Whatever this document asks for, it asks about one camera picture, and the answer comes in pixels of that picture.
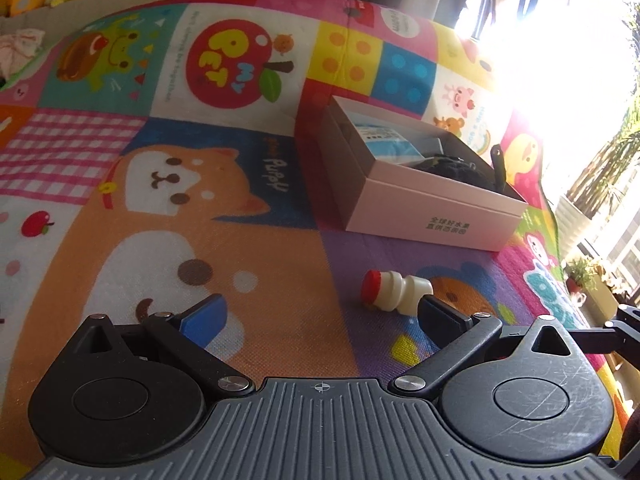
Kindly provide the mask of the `pink cardboard box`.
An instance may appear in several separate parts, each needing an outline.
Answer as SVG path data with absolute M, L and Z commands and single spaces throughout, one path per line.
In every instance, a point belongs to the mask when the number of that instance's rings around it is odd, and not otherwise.
M 360 127 L 373 128 L 379 141 L 397 133 L 419 152 L 459 157 L 474 165 L 487 185 L 379 159 Z M 503 175 L 454 134 L 382 108 L 334 96 L 317 141 L 349 232 L 498 252 L 527 207 Z

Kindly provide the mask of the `small red potted plant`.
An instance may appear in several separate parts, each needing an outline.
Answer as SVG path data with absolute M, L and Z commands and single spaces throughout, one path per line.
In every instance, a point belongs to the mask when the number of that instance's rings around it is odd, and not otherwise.
M 565 285 L 573 304 L 581 307 L 590 292 L 602 292 L 604 266 L 599 258 L 587 256 L 566 260 L 564 264 Z

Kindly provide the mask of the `colourful cartoon play mat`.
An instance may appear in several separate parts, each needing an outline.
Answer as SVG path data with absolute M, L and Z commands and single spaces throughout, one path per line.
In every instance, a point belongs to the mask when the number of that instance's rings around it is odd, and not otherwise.
M 334 96 L 454 134 L 526 201 L 498 252 L 347 231 L 317 141 Z M 541 147 L 470 40 L 361 0 L 162 0 L 100 18 L 1 91 L 6 479 L 634 479 L 639 416 L 565 285 Z M 363 304 L 431 281 L 502 332 L 436 399 L 438 351 Z M 211 398 L 141 322 L 209 295 Z

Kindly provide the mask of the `black plush toy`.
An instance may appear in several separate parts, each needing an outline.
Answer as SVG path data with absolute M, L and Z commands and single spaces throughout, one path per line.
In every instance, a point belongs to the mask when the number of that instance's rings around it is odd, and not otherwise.
M 503 194 L 506 192 L 506 164 L 504 163 L 503 150 L 499 144 L 491 148 L 490 156 L 492 168 L 494 168 L 494 180 L 492 182 L 478 170 L 474 162 L 466 162 L 460 157 L 444 154 L 425 156 L 420 162 L 410 162 L 408 167 L 472 185 L 476 188 L 484 188 L 487 191 Z

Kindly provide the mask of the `white bottle red cap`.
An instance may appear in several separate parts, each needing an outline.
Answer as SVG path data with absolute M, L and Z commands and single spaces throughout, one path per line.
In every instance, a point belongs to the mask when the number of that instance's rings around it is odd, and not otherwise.
M 369 270 L 362 280 L 360 300 L 384 312 L 396 311 L 415 318 L 422 297 L 433 294 L 433 285 L 427 278 Z

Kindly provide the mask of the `blue tissue pack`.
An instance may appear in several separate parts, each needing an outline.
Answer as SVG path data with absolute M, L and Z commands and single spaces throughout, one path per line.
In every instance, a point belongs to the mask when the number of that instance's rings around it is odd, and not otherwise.
M 376 159 L 396 165 L 412 164 L 424 159 L 416 146 L 420 132 L 363 114 L 352 114 L 349 119 Z

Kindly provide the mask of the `white pink crumpled cloth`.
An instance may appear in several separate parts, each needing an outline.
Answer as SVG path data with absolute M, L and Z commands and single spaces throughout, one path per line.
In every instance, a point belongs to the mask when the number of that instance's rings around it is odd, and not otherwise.
M 1 78 L 9 81 L 39 52 L 46 33 L 41 29 L 25 28 L 2 35 L 0 39 Z

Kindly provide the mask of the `white ribbed plant pot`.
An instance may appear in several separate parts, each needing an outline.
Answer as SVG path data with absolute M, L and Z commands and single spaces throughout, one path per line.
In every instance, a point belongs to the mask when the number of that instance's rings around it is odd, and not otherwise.
M 559 198 L 554 215 L 558 225 L 559 253 L 561 259 L 566 260 L 588 233 L 591 220 L 564 195 Z

